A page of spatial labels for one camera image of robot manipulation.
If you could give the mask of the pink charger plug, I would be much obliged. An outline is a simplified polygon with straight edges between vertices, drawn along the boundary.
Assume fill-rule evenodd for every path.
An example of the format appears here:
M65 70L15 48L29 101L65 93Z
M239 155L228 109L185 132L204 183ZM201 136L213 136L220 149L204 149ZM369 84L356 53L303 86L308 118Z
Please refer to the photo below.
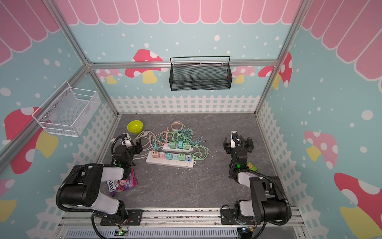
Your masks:
M151 155L153 158L160 158L160 152L158 152L158 151L152 151Z

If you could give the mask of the green charger plug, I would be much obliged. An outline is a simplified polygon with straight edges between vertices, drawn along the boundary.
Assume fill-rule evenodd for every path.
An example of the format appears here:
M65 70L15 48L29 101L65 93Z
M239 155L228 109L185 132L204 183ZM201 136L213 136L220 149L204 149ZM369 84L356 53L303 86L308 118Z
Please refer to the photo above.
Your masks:
M169 148L176 149L177 148L177 143L176 142L169 142Z
M191 148L191 146L190 146L189 143L187 143L187 142L184 142L184 143L183 143L183 149L185 149L185 150L189 150L190 148Z
M178 160L179 161L186 161L186 155L184 154L184 153L180 153L179 155L178 155Z

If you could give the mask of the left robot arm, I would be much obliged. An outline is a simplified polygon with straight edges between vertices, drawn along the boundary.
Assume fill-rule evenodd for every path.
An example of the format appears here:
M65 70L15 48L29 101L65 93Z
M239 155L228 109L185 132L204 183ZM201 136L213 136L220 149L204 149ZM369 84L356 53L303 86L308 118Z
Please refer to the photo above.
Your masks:
M142 152L140 139L132 140L126 133L111 145L111 164L90 163L74 166L56 194L56 205L65 212L89 212L121 225L130 219L124 202L114 198L137 185L133 158Z

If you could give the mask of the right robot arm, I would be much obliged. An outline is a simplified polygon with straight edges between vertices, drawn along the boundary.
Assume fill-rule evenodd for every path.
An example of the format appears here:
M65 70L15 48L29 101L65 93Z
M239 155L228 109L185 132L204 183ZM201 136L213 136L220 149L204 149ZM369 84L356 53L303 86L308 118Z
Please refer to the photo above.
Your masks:
M223 148L231 155L228 166L229 178L250 189L251 199L239 200L234 209L221 209L222 220L236 224L285 225L292 216L291 204L277 176L267 176L251 165L248 153L254 149L252 138L243 138L232 131L230 140L225 139Z

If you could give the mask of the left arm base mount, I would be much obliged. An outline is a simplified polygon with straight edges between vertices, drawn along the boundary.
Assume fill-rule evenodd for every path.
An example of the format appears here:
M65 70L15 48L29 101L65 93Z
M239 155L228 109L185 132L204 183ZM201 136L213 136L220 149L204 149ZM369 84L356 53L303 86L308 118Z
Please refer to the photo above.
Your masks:
M140 226L143 210L138 209L128 209L125 213L118 212L115 215L108 215L106 218L102 218L101 226L117 226L117 225L128 225L128 226Z

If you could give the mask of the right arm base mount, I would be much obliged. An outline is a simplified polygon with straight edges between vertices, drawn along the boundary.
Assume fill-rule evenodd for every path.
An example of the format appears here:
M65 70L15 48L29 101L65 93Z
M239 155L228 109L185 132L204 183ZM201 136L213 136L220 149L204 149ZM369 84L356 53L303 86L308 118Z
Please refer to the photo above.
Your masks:
M243 216L238 209L224 207L220 209L222 225L257 225L255 217Z

